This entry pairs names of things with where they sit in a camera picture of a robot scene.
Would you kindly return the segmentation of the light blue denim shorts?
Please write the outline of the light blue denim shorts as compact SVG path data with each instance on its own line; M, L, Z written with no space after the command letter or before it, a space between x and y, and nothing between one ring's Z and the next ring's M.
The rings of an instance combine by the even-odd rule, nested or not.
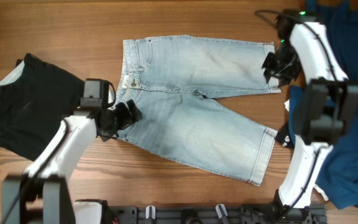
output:
M171 161L260 185L276 130L221 105L221 98L279 93L264 78L271 42L189 35L123 42L117 102L142 118L119 139Z

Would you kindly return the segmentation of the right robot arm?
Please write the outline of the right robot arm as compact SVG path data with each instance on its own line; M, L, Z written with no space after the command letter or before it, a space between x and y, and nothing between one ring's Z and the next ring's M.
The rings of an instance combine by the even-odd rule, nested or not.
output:
M283 184L275 193L269 219L303 223L311 216L311 193L321 167L338 140L350 128L358 104L358 84L338 65L326 26L305 11L274 11L281 40L262 65L266 80L284 86L305 76L306 88L289 120L295 149Z

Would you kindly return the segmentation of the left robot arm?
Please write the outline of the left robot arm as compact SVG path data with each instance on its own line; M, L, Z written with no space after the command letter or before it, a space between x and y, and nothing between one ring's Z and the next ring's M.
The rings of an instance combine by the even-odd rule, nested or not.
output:
M142 119L133 100L116 103L111 82L85 81L79 107L64 117L43 153L21 175L2 183L1 223L119 223L107 201L71 201L68 181L86 148L97 138L117 139L118 132Z

